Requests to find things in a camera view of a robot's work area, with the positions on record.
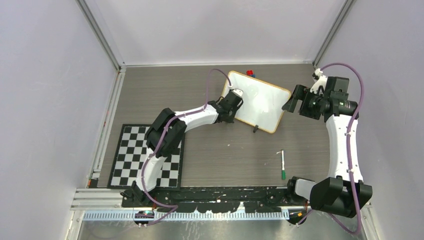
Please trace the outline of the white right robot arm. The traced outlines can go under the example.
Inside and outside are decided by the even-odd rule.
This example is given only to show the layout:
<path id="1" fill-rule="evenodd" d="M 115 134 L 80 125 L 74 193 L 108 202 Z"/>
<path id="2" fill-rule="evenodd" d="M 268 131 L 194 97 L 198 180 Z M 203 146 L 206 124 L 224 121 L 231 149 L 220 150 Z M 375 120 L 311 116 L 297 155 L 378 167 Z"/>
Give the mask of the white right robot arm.
<path id="1" fill-rule="evenodd" d="M 364 183 L 359 167 L 356 131 L 359 104 L 349 100 L 349 79 L 330 76 L 313 87 L 295 86 L 282 109 L 294 112 L 301 101 L 301 116 L 324 123 L 329 136 L 329 170 L 325 179 L 315 182 L 292 177 L 285 198 L 291 205 L 308 202 L 313 210 L 353 218 L 372 197 L 373 188 Z"/>

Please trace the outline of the yellow framed whiteboard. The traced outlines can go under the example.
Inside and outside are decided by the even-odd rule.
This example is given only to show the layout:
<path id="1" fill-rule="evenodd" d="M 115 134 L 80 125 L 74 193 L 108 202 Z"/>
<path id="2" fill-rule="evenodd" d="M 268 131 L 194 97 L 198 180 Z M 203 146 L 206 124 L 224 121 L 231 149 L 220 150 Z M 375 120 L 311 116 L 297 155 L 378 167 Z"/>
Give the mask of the yellow framed whiteboard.
<path id="1" fill-rule="evenodd" d="M 269 134 L 275 133 L 284 114 L 282 107 L 292 92 L 237 71 L 230 71 L 228 77 L 230 83 L 225 83 L 222 94 L 226 95 L 230 89 L 242 91 L 243 103 L 235 119 Z"/>

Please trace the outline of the white green marker pen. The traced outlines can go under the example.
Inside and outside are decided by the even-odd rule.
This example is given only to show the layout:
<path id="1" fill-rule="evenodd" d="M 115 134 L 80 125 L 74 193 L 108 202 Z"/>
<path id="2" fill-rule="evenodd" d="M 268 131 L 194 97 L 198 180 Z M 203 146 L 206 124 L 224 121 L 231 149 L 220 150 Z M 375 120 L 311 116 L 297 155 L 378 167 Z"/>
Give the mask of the white green marker pen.
<path id="1" fill-rule="evenodd" d="M 277 154 L 280 154 L 281 158 L 281 179 L 286 179 L 286 170 L 285 170 L 285 151 L 282 149 L 281 151 L 277 152 Z"/>

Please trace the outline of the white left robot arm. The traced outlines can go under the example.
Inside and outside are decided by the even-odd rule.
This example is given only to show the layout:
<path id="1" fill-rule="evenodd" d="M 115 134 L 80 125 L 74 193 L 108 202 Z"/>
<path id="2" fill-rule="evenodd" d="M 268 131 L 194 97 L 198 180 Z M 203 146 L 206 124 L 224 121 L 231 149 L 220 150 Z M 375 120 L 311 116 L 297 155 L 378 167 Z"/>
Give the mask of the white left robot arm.
<path id="1" fill-rule="evenodd" d="M 179 146 L 185 133 L 204 125 L 233 123 L 242 105 L 243 91 L 233 88 L 218 100 L 191 110 L 163 109 L 146 132 L 147 156 L 139 176 L 128 190 L 121 192 L 123 207 L 148 207 L 152 202 L 157 203 L 152 191 L 157 187 L 166 159 Z"/>

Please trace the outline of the black white chessboard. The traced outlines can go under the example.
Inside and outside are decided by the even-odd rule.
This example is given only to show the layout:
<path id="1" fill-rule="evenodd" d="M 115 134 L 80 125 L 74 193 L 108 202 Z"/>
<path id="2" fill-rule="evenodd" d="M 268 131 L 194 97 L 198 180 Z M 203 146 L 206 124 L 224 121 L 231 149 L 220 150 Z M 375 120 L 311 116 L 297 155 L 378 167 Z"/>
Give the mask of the black white chessboard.
<path id="1" fill-rule="evenodd" d="M 141 175 L 143 163 L 148 156 L 146 133 L 148 124 L 123 124 L 117 143 L 107 188 L 129 189 Z M 156 188 L 178 191 L 181 188 L 185 139 L 172 152 L 161 167 Z"/>

